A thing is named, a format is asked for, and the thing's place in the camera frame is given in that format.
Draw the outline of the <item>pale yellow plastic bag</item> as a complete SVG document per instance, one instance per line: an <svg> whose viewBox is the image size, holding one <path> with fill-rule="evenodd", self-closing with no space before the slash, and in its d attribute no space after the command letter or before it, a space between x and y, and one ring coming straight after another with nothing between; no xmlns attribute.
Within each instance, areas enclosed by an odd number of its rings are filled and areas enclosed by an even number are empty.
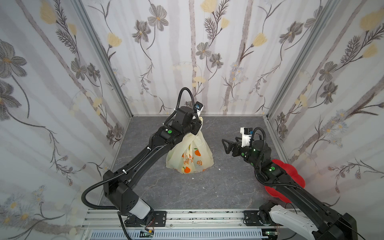
<svg viewBox="0 0 384 240"><path fill-rule="evenodd" d="M201 130L196 135L188 133L183 140L169 151L166 167L181 174L204 172L214 165L212 151Z"/></svg>

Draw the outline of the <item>red flower-shaped bowl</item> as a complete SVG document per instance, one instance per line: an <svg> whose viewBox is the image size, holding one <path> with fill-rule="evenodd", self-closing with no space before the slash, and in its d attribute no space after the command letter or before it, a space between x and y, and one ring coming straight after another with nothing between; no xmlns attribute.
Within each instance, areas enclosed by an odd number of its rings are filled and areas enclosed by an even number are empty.
<svg viewBox="0 0 384 240"><path fill-rule="evenodd" d="M272 163L273 163L272 168L274 169L272 171L273 173L277 171L276 168L278 167L278 169L284 170L285 174L289 176L286 178L286 180L283 180L283 182L288 182L288 183L291 182L291 184L299 185L301 188L304 188L306 186L306 182L304 178L298 173L297 169L294 166L290 164L286 164L277 159L272 160ZM269 195L280 199L284 203L292 203L291 200L289 200L286 196L278 192L273 187L265 187L265 190Z"/></svg>

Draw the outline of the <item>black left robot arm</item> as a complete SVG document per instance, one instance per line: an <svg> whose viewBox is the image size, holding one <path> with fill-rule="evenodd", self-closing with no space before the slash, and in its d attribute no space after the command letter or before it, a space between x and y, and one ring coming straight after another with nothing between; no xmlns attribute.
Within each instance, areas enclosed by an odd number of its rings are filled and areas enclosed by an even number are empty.
<svg viewBox="0 0 384 240"><path fill-rule="evenodd" d="M179 107L175 115L150 136L148 145L132 161L115 172L107 171L104 174L104 180L115 178L104 184L103 188L106 198L121 215L133 215L141 225L152 222L153 208L133 188L154 163L179 144L187 134L197 135L202 126L200 112L200 103L196 104L196 109Z"/></svg>

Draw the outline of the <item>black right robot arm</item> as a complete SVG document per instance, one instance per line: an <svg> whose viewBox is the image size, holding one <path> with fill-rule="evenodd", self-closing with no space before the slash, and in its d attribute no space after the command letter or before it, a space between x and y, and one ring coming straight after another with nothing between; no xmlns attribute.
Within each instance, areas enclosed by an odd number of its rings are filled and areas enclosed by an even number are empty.
<svg viewBox="0 0 384 240"><path fill-rule="evenodd" d="M292 204L304 214L286 210L276 202L260 206L253 223L269 226L278 224L307 240L356 240L356 220L349 214L340 214L304 189L303 178L297 170L280 160L271 159L271 148L265 140L251 139L243 145L239 138L234 142L222 140L226 154L242 157L255 170L255 177L272 195Z"/></svg>

